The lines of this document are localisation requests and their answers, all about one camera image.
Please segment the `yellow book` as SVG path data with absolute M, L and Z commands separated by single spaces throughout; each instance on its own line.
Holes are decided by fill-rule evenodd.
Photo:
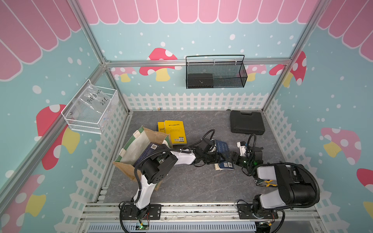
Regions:
M 173 145 L 186 145 L 187 138 L 183 121 L 165 120 L 165 132 Z

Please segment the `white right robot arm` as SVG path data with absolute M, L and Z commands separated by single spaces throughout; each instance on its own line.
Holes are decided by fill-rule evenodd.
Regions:
M 228 161 L 247 171 L 258 185 L 274 187 L 274 191 L 256 195 L 253 211 L 309 208 L 320 200 L 320 187 L 316 178 L 303 165 L 279 162 L 264 164 L 256 160 L 255 150 L 244 147 L 244 155 L 229 154 Z

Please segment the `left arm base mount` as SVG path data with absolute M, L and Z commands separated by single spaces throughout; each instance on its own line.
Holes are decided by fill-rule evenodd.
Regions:
M 162 205 L 150 204 L 144 209 L 138 209 L 133 203 L 121 203 L 119 216 L 122 220 L 160 220 Z

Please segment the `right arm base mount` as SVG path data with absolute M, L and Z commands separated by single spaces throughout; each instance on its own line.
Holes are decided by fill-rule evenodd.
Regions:
M 236 207 L 240 219 L 278 219 L 278 214 L 275 210 L 264 209 L 257 199 L 254 199 L 253 203 L 238 200 Z

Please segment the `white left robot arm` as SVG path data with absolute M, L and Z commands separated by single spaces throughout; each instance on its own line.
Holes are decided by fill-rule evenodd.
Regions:
M 202 139 L 198 143 L 182 149 L 171 149 L 165 144 L 151 142 L 135 162 L 134 175 L 138 190 L 133 197 L 137 209 L 150 204 L 156 184 L 161 182 L 175 165 L 205 165 L 226 161 L 226 156 L 218 152 L 215 141 Z

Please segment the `dark blue barcode book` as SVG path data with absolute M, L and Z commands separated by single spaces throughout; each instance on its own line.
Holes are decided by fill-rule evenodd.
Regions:
M 138 160 L 134 163 L 133 167 L 135 167 L 140 161 L 142 161 L 144 158 L 146 158 L 147 156 L 151 155 L 152 153 L 154 153 L 158 147 L 160 145 L 157 144 L 157 143 L 153 143 L 151 142 L 147 147 L 146 149 L 143 151 L 143 153 L 140 155 L 140 157 L 138 158 Z

